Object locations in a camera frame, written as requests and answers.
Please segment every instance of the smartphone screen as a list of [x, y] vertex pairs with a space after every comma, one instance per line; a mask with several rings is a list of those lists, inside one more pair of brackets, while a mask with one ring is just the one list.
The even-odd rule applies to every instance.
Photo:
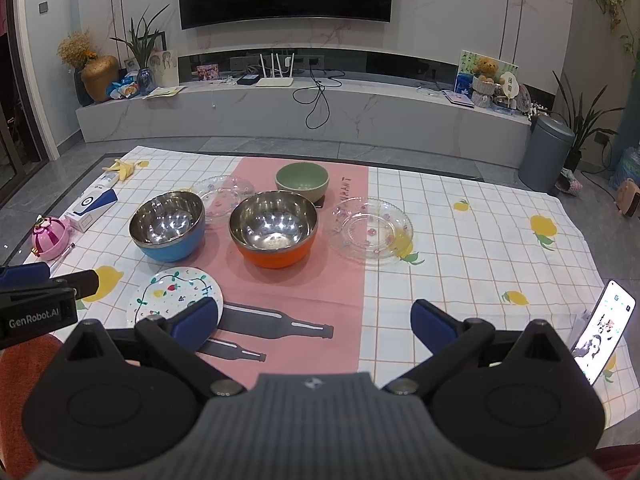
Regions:
[[571, 352], [591, 384], [616, 349], [635, 306], [636, 300], [616, 282], [607, 284]]

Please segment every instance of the dark vase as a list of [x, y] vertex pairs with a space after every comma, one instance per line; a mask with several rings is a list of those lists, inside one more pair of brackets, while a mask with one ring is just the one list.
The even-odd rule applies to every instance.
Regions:
[[574, 151], [572, 148], [569, 150], [568, 155], [564, 161], [564, 168], [575, 172], [575, 168], [578, 167], [578, 163], [580, 163], [580, 159], [582, 158], [582, 152], [580, 150]]
[[82, 69], [76, 68], [74, 72], [74, 83], [76, 85], [76, 97], [78, 98], [78, 102], [81, 106], [88, 106], [94, 104], [94, 100], [91, 99], [91, 96], [87, 93], [86, 88], [84, 87], [84, 83], [81, 78]]
[[156, 80], [154, 79], [154, 73], [149, 68], [141, 68], [138, 71], [138, 88], [140, 88], [140, 95], [149, 95], [153, 90], [158, 88]]

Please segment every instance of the blue and white box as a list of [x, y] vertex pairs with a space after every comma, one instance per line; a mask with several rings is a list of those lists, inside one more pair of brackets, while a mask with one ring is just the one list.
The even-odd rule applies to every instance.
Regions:
[[65, 213], [69, 225], [84, 233], [94, 222], [118, 201], [116, 192], [103, 186], [88, 189]]

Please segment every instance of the pink toy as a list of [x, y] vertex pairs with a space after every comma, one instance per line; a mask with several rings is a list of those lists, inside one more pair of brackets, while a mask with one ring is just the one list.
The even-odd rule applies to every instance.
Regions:
[[54, 217], [38, 216], [31, 233], [33, 253], [48, 261], [62, 254], [69, 244], [68, 222]]

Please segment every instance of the bowl rim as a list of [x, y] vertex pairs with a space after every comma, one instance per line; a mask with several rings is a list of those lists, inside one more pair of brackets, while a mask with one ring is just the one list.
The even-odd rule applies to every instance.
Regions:
[[[259, 196], [259, 195], [264, 195], [267, 193], [286, 193], [286, 194], [290, 194], [293, 195], [295, 197], [300, 197], [303, 201], [308, 202], [309, 205], [311, 206], [312, 210], [316, 213], [316, 223], [314, 224], [314, 226], [311, 229], [311, 232], [308, 234], [308, 236], [302, 240], [301, 242], [283, 248], [283, 249], [261, 249], [261, 248], [256, 248], [253, 247], [245, 242], [243, 242], [242, 240], [238, 239], [238, 237], [236, 237], [236, 235], [234, 234], [233, 230], [231, 229], [231, 218], [233, 217], [234, 213], [236, 212], [236, 210], [247, 200], [251, 200], [251, 199], [255, 199], [255, 197]], [[289, 251], [293, 251], [295, 249], [300, 248], [303, 244], [307, 243], [308, 241], [312, 240], [316, 234], [316, 231], [318, 230], [318, 224], [320, 223], [320, 218], [318, 216], [318, 210], [316, 209], [316, 206], [314, 206], [314, 203], [311, 202], [311, 200], [309, 200], [308, 198], [306, 198], [305, 196], [300, 195], [300, 193], [294, 193], [292, 191], [287, 191], [284, 189], [270, 189], [268, 191], [261, 191], [260, 193], [256, 193], [254, 195], [248, 196], [247, 198], [245, 198], [244, 200], [242, 200], [241, 203], [239, 203], [234, 210], [231, 212], [231, 215], [229, 215], [229, 220], [227, 222], [227, 228], [229, 230], [229, 235], [231, 236], [231, 239], [233, 240], [233, 242], [239, 246], [242, 247], [243, 249], [252, 252], [252, 253], [257, 253], [257, 254], [284, 254], [287, 253]]]
[[[307, 165], [312, 165], [312, 166], [317, 166], [318, 168], [322, 168], [324, 170], [324, 172], [326, 173], [326, 180], [317, 187], [305, 187], [305, 188], [300, 188], [300, 187], [289, 187], [286, 184], [283, 184], [279, 179], [278, 179], [278, 175], [280, 174], [280, 172], [282, 170], [284, 170], [285, 168], [288, 168], [289, 166], [296, 166], [296, 165], [303, 165], [303, 166], [307, 166]], [[274, 180], [276, 181], [276, 186], [282, 186], [284, 189], [279, 189], [278, 191], [289, 191], [292, 192], [294, 194], [299, 194], [296, 191], [316, 191], [318, 189], [322, 189], [324, 186], [327, 186], [329, 184], [329, 171], [327, 170], [327, 168], [325, 168], [324, 166], [321, 166], [320, 164], [317, 164], [316, 162], [310, 162], [308, 160], [299, 160], [297, 162], [292, 162], [290, 164], [287, 164], [286, 166], [281, 167], [277, 172], [276, 172], [276, 176], [274, 177]]]
[[[198, 219], [193, 223], [193, 225], [191, 227], [189, 227], [189, 229], [187, 229], [185, 232], [183, 232], [181, 235], [175, 237], [175, 238], [171, 238], [170, 240], [167, 240], [165, 242], [162, 242], [161, 244], [150, 244], [148, 242], [141, 242], [139, 240], [136, 240], [136, 237], [131, 234], [131, 224], [133, 222], [133, 219], [135, 218], [135, 216], [138, 214], [138, 211], [140, 211], [145, 205], [147, 205], [149, 202], [151, 202], [152, 200], [155, 200], [157, 198], [160, 198], [161, 196], [164, 195], [168, 195], [171, 193], [176, 193], [176, 194], [191, 194], [194, 197], [196, 197], [197, 200], [200, 201], [200, 205], [202, 206], [201, 211], [200, 211], [200, 216], [198, 216]], [[140, 206], [138, 206], [138, 208], [136, 209], [135, 213], [133, 213], [133, 215], [131, 216], [131, 218], [129, 219], [129, 237], [134, 241], [134, 243], [140, 247], [140, 248], [145, 248], [145, 249], [164, 249], [165, 247], [170, 247], [172, 245], [177, 244], [178, 242], [180, 242], [181, 240], [183, 240], [183, 238], [186, 235], [191, 234], [194, 229], [200, 224], [200, 222], [206, 221], [203, 220], [205, 217], [205, 211], [204, 211], [204, 202], [202, 201], [202, 199], [195, 194], [193, 191], [184, 191], [184, 190], [176, 190], [176, 191], [167, 191], [164, 193], [161, 193], [155, 197], [150, 198], [149, 200], [147, 200], [145, 203], [141, 204]]]

